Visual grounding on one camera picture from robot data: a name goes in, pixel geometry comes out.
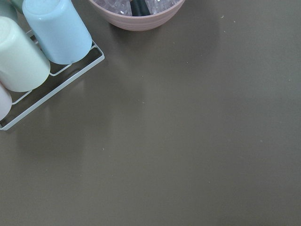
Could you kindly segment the pink ribbed bowl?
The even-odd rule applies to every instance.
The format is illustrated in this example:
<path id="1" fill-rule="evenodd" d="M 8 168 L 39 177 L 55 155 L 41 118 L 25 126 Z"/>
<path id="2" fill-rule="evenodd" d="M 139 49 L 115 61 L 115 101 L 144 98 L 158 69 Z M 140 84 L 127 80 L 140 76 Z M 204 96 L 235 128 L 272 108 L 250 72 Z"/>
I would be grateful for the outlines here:
<path id="1" fill-rule="evenodd" d="M 106 10 L 94 0 L 89 0 L 88 2 L 103 19 L 118 28 L 128 31 L 147 31 L 169 21 L 179 11 L 185 1 L 180 0 L 165 11 L 150 16 L 123 16 Z"/>

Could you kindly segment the light blue plastic cup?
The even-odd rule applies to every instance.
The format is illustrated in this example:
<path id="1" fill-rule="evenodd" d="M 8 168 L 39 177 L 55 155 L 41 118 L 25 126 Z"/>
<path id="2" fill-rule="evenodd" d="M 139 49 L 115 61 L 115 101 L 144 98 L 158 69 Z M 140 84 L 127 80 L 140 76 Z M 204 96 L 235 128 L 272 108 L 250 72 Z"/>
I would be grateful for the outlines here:
<path id="1" fill-rule="evenodd" d="M 51 62 L 69 65 L 89 53 L 92 37 L 70 0 L 24 0 L 22 10 Z"/>

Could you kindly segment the pale green plastic cup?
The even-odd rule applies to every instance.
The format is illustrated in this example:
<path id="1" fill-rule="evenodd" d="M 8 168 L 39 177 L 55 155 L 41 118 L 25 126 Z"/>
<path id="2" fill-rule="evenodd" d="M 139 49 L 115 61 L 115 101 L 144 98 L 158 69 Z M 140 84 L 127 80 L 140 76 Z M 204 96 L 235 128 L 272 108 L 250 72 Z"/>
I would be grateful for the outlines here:
<path id="1" fill-rule="evenodd" d="M 19 25 L 0 17 L 0 81 L 9 90 L 26 92 L 43 84 L 50 62 Z"/>

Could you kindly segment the pale pink plastic cup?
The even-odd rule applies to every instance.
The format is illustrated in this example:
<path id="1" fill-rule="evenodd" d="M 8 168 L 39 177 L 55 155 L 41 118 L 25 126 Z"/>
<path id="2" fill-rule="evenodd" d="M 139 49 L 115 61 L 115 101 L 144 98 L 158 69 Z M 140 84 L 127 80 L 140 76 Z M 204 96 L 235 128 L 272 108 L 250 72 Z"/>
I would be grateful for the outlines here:
<path id="1" fill-rule="evenodd" d="M 12 106 L 12 97 L 8 90 L 0 84 L 0 120 L 3 120 Z"/>

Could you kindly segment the teal green plastic cup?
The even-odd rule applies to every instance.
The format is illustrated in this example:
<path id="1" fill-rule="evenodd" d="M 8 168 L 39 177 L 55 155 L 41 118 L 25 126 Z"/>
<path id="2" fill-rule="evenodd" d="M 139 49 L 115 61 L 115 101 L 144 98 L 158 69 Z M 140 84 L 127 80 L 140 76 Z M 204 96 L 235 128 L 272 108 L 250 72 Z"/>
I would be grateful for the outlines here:
<path id="1" fill-rule="evenodd" d="M 18 21 L 18 13 L 23 14 L 23 0 L 0 0 L 0 15 Z"/>

